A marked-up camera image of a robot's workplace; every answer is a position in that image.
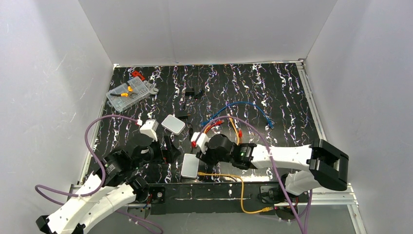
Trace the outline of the white network switch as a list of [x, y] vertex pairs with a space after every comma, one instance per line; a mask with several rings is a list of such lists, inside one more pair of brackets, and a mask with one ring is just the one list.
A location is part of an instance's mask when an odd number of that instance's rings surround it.
[[181, 177], [196, 179], [198, 176], [199, 159], [195, 154], [184, 154]]
[[186, 124], [183, 121], [181, 121], [173, 115], [168, 115], [161, 122], [161, 125], [174, 135], [180, 135], [186, 126]]

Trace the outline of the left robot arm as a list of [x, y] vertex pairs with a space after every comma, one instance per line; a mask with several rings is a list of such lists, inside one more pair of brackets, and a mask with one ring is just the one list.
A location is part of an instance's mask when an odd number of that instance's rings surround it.
[[137, 173], [142, 163], [173, 163], [181, 152], [169, 136], [164, 137], [165, 147], [159, 141], [138, 134], [125, 147], [107, 154], [97, 172], [57, 211], [42, 215], [36, 220], [39, 230], [45, 234], [87, 234], [96, 224], [121, 207], [133, 202], [164, 203], [166, 191], [160, 186], [150, 186]]

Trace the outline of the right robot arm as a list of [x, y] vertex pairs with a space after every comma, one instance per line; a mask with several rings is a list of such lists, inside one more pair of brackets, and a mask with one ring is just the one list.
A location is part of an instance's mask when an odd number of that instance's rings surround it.
[[197, 158], [208, 165], [227, 162], [242, 170], [292, 169], [293, 173], [282, 177], [282, 185], [290, 195], [298, 196], [319, 187], [347, 190], [349, 156], [323, 139], [297, 147], [266, 147], [255, 143], [236, 144], [223, 134], [208, 137], [195, 132], [191, 144], [200, 149]]

